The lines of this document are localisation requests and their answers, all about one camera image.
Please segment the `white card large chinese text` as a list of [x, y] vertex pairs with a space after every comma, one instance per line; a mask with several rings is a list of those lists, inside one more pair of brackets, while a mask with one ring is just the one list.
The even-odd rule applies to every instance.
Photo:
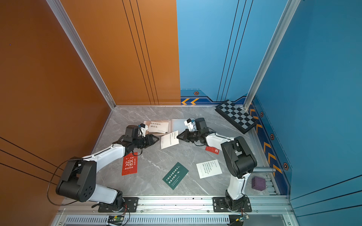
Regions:
[[161, 133], [166, 134], [168, 132], [169, 122], [158, 122], [158, 121], [151, 121], [148, 126], [149, 133]]

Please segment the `dark green card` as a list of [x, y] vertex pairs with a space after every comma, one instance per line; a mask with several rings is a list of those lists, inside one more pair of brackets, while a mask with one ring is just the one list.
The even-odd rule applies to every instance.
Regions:
[[189, 170], [177, 162], [170, 171], [163, 177], [163, 181], [174, 190], [188, 174]]

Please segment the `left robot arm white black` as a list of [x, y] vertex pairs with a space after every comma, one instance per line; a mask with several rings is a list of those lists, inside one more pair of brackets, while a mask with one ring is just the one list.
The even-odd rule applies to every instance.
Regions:
[[120, 212], [126, 208], [120, 190], [96, 183], [97, 173], [115, 160], [122, 159], [134, 150], [143, 150], [159, 141], [152, 134], [146, 134], [146, 125], [127, 126], [125, 134], [109, 147], [82, 158], [73, 157], [67, 161], [56, 187], [56, 194], [78, 202], [95, 202], [99, 211]]

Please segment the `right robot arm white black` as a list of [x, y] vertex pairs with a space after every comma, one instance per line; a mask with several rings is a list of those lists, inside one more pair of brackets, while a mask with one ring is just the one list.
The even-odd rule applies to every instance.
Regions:
[[195, 144], [200, 142], [207, 147], [213, 147], [220, 151], [225, 159], [227, 169], [231, 174], [229, 186], [225, 192], [225, 205], [228, 211], [251, 212], [250, 200], [245, 195], [247, 180], [257, 160], [246, 140], [241, 137], [225, 137], [207, 127], [204, 118], [194, 120], [194, 130], [185, 129], [177, 136], [179, 140]]

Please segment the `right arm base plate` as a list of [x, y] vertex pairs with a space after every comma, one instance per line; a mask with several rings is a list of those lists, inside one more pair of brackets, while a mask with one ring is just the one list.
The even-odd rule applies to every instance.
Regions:
[[214, 212], [252, 212], [250, 199], [243, 196], [238, 200], [229, 197], [213, 197]]

